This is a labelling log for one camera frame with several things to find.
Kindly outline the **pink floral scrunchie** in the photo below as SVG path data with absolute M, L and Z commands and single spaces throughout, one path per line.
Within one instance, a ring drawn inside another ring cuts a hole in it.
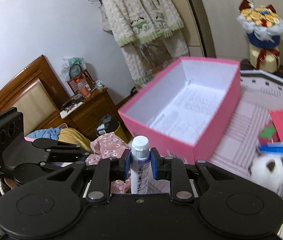
M 91 142 L 92 154 L 86 159 L 86 165 L 97 165 L 102 159 L 109 157 L 121 158 L 124 150 L 130 150 L 129 145 L 114 132 L 103 134 Z M 111 182 L 112 193 L 127 193 L 131 188 L 131 176 L 125 181 Z

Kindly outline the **white tube with cap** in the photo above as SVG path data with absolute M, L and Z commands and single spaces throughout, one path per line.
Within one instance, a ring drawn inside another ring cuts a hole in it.
M 131 147 L 131 193 L 147 194 L 150 144 L 147 137 L 136 136 Z

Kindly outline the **pink cardboard box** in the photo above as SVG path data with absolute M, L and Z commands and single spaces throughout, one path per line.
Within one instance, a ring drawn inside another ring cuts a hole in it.
M 241 96 L 240 63 L 181 57 L 134 95 L 119 114 L 131 135 L 187 164 L 208 160 Z

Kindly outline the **white plush cat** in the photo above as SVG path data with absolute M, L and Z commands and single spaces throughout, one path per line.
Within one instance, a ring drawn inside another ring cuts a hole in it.
M 283 193 L 283 157 L 258 155 L 248 167 L 250 181 L 277 194 Z

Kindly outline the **red strawberry plush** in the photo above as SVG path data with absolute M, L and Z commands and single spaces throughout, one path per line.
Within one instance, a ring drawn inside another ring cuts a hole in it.
M 258 141 L 260 145 L 280 142 L 277 130 L 272 121 L 269 121 L 259 132 Z

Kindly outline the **yellow bin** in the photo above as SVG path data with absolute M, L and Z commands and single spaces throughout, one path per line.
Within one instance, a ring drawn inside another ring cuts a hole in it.
M 96 134 L 99 137 L 111 132 L 114 132 L 124 142 L 129 142 L 117 118 L 111 115 L 104 115 L 96 127 Z

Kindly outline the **wooden nightstand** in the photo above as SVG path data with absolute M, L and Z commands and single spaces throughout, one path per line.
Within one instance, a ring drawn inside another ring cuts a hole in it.
M 104 87 L 102 90 L 93 91 L 89 98 L 84 99 L 80 107 L 63 119 L 63 122 L 91 141 L 97 138 L 96 128 L 103 116 L 107 114 L 114 116 L 122 124 L 123 121 L 107 89 Z

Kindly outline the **wooden bed headboard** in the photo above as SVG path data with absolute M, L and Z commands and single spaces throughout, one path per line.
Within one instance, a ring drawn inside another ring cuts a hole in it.
M 16 107 L 23 113 L 24 133 L 65 124 L 60 116 L 69 95 L 41 55 L 0 90 L 0 113 Z

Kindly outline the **cream knitted cardigan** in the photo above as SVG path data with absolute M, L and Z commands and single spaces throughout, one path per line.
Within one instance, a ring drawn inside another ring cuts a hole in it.
M 141 46 L 162 41 L 173 59 L 189 55 L 182 34 L 184 23 L 172 0 L 102 0 L 102 3 L 136 89 L 153 78 L 142 62 Z

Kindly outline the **flower bouquet blue wrap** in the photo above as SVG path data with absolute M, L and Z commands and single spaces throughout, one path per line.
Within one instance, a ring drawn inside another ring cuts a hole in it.
M 279 44 L 283 36 L 283 20 L 272 4 L 255 7 L 243 0 L 237 21 L 247 34 L 250 64 L 255 69 L 274 73 L 280 68 Z

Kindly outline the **black clothes rack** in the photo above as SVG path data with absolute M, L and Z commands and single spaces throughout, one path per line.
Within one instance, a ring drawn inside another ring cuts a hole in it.
M 216 57 L 214 41 L 210 29 L 210 24 L 202 0 L 188 0 L 190 9 L 199 35 L 203 55 L 207 57 Z

